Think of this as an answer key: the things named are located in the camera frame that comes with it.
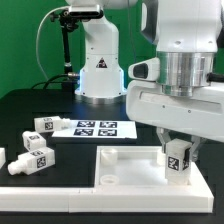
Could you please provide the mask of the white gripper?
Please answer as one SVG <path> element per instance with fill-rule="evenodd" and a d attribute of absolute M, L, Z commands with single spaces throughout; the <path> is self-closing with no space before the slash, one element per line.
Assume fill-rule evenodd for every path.
<path fill-rule="evenodd" d="M 166 152 L 170 130 L 193 135 L 190 158 L 198 160 L 207 139 L 224 142 L 224 84 L 196 88 L 192 97 L 174 97 L 162 93 L 154 82 L 134 80 L 129 83 L 126 113 L 130 120 L 156 126 L 156 133 Z"/>

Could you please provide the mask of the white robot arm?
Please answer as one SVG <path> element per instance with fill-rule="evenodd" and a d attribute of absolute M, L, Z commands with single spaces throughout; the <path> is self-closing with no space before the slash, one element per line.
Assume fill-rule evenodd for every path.
<path fill-rule="evenodd" d="M 126 112 L 155 126 L 163 151 L 171 131 L 192 137 L 191 158 L 224 142 L 224 76 L 213 73 L 224 0 L 142 0 L 141 32 L 156 56 L 129 67 Z"/>

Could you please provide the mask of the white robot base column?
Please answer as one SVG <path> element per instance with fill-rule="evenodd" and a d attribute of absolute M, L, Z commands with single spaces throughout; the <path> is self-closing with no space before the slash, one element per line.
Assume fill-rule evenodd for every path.
<path fill-rule="evenodd" d="M 78 100 L 111 104 L 126 97 L 124 72 L 119 65 L 119 31 L 109 22 L 105 9 L 123 9 L 138 0 L 65 0 L 68 12 L 82 21 L 85 30 L 85 65 L 80 70 Z"/>

